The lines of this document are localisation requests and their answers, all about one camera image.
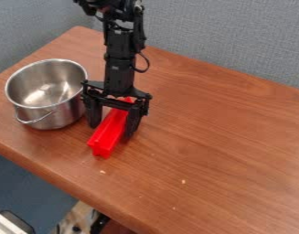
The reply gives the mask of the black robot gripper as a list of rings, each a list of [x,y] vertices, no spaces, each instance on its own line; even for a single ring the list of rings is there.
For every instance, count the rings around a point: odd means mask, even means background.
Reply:
[[[94,128],[101,122],[104,106],[128,111],[122,136],[129,139],[149,112],[152,96],[134,87],[134,73],[145,71],[134,67],[134,57],[105,58],[105,62],[104,79],[81,82],[85,116],[89,127]]]

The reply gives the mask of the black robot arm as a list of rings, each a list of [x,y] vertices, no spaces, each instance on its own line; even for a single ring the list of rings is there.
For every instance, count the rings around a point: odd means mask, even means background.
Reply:
[[[130,138],[149,112],[149,93],[134,87],[134,73],[145,73],[149,59],[145,48],[144,6],[141,0],[73,0],[86,16],[102,23],[105,75],[101,81],[81,82],[81,99],[88,124],[101,122],[102,107],[126,111],[122,135]]]

